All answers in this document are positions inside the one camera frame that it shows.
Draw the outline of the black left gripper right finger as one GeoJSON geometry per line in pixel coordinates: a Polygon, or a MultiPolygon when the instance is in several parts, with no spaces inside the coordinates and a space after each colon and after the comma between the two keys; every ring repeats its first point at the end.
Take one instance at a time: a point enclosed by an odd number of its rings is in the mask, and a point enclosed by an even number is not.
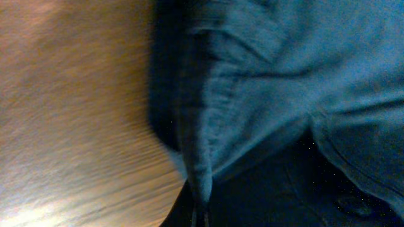
{"type": "Polygon", "coordinates": [[[309,133],[214,186],[217,227],[402,227],[387,203],[365,193],[319,151],[309,133]]]}

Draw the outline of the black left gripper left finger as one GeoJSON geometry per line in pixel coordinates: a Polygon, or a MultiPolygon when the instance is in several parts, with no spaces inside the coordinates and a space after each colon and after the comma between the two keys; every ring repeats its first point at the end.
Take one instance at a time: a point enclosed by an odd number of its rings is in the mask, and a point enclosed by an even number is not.
{"type": "Polygon", "coordinates": [[[174,205],[159,227],[197,227],[197,215],[188,181],[185,181],[174,205]]]}

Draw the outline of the dark navy blue shorts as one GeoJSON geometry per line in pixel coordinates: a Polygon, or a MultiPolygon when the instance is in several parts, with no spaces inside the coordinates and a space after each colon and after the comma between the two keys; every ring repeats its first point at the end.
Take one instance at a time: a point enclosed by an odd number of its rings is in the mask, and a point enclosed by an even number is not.
{"type": "Polygon", "coordinates": [[[157,1],[152,38],[150,126],[197,226],[214,186],[307,133],[403,221],[402,1],[157,1]]]}

